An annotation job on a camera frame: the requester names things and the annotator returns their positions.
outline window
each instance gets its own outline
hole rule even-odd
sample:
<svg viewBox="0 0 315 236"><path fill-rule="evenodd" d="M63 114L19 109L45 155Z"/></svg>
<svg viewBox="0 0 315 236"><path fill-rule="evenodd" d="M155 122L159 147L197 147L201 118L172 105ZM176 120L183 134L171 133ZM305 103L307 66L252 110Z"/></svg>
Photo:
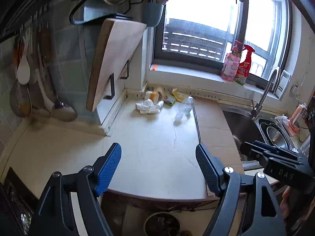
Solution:
<svg viewBox="0 0 315 236"><path fill-rule="evenodd" d="M289 0L169 0L153 62L218 74L239 40L255 49L249 81L264 87L273 69L284 66L290 6Z"/></svg>

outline stainless steel sink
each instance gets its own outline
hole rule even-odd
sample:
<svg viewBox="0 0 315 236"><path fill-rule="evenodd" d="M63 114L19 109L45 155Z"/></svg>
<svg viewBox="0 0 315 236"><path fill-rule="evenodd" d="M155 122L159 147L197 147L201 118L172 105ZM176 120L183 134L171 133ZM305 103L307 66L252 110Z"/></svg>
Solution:
<svg viewBox="0 0 315 236"><path fill-rule="evenodd" d="M288 150L294 148L288 133L281 123L274 119L274 115L260 112L256 118L253 118L249 109L225 104L220 104L220 107L234 137L244 170L262 168L258 161L240 153L240 145L244 142L251 143L258 140L273 146L277 144L281 147L286 146Z"/></svg>

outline utensil holder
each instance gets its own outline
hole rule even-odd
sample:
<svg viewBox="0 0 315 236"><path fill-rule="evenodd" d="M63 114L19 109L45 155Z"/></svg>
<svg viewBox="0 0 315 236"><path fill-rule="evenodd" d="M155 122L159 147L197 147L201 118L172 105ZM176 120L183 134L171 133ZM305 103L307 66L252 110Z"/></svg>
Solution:
<svg viewBox="0 0 315 236"><path fill-rule="evenodd" d="M162 18L164 5L147 2L143 4L143 23L148 27L156 27Z"/></svg>

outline red spray bottle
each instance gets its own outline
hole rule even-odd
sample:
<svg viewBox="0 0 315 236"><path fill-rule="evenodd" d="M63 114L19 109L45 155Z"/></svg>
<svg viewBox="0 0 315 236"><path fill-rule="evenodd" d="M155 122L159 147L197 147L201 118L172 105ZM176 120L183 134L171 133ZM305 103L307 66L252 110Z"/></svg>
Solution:
<svg viewBox="0 0 315 236"><path fill-rule="evenodd" d="M251 55L253 52L255 52L255 50L249 45L244 44L244 47L245 48L243 50L247 50L247 55L244 62L239 64L236 75L234 77L234 81L236 81L240 85L245 84L246 78L249 74L250 67L252 65Z"/></svg>

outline screw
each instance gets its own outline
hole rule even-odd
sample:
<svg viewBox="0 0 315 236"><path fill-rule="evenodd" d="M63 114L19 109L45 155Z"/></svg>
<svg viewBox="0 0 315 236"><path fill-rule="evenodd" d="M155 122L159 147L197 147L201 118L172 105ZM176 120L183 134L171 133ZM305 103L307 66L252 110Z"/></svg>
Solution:
<svg viewBox="0 0 315 236"><path fill-rule="evenodd" d="M51 175L52 175L52 177L58 177L58 176L60 176L60 172L54 172Z"/></svg>
<svg viewBox="0 0 315 236"><path fill-rule="evenodd" d="M234 169L233 169L232 167L225 167L225 168L224 168L224 171L225 171L226 173L233 173Z"/></svg>
<svg viewBox="0 0 315 236"><path fill-rule="evenodd" d="M258 173L257 173L257 176L258 176L259 178L264 178L264 177L265 177L265 174L262 173L262 172L258 172Z"/></svg>
<svg viewBox="0 0 315 236"><path fill-rule="evenodd" d="M85 167L83 168L83 171L86 172L86 173L88 173L88 172L91 172L92 169L93 169L92 166L85 166Z"/></svg>

